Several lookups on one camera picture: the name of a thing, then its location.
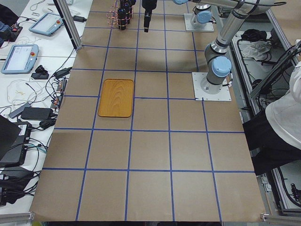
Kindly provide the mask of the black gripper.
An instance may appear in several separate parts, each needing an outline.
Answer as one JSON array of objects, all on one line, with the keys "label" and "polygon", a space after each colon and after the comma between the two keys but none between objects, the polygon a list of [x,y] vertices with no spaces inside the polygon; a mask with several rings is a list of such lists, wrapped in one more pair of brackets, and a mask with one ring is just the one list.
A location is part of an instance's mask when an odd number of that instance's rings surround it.
[{"label": "black gripper", "polygon": [[149,32],[152,11],[157,7],[157,0],[142,0],[144,13],[144,32]]}]

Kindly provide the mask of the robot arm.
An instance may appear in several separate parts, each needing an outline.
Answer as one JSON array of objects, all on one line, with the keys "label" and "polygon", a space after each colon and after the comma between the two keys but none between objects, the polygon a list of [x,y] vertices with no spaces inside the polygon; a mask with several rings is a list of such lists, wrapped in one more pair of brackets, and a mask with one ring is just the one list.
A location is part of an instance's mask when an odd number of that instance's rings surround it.
[{"label": "robot arm", "polygon": [[230,73],[231,67],[229,66],[222,72],[219,72],[214,69],[215,59],[221,59],[222,63],[230,62],[224,55],[243,22],[250,15],[265,13],[271,7],[282,6],[286,2],[276,2],[274,0],[202,0],[201,3],[231,9],[231,13],[223,28],[219,31],[218,36],[205,50],[205,57],[209,68],[206,80],[211,85],[220,86],[225,77]]},{"label": "robot arm", "polygon": [[[142,0],[144,12],[144,32],[149,32],[152,11],[157,7],[156,0]],[[213,16],[210,4],[196,3],[192,13],[184,14],[187,32],[214,32]]]}]

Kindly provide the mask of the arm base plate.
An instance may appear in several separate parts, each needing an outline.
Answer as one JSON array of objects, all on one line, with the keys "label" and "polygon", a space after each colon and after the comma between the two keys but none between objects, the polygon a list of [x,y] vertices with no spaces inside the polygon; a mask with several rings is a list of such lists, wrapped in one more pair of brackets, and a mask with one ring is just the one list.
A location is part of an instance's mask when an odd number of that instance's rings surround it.
[{"label": "arm base plate", "polygon": [[192,81],[196,101],[231,102],[226,78],[222,84],[213,85],[207,81],[207,73],[193,72]]},{"label": "arm base plate", "polygon": [[211,22],[212,13],[210,11],[201,11],[197,14],[184,14],[185,29],[187,32],[214,32]]}]

